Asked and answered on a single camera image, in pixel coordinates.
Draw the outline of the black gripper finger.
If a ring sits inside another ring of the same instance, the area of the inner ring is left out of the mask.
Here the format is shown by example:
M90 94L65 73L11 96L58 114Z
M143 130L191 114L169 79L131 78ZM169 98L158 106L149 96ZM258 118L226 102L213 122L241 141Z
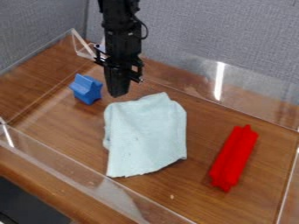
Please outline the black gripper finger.
M110 66L105 67L107 90L113 97L118 97L118 71Z
M127 71L122 70L118 74L118 95L126 95L130 89L130 78Z

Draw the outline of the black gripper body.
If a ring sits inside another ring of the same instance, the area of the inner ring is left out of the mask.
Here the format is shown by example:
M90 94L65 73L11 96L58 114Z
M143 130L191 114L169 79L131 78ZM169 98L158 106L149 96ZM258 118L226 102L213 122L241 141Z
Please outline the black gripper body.
M145 62L139 57L134 57L133 59L115 59L109 56L106 59L97 58L97 63L103 67L111 67L117 70L117 80L118 74L122 70L126 70L127 76L131 81L141 83L143 82L143 67Z

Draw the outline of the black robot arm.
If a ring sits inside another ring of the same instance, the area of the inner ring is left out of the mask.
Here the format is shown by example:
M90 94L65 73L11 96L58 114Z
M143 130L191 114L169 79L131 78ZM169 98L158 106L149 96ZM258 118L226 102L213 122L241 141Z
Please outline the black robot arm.
M98 0L103 14L105 47L95 44L97 63L105 67L107 90L113 97L129 93L130 83L143 79L142 34L145 23L137 17L141 0Z

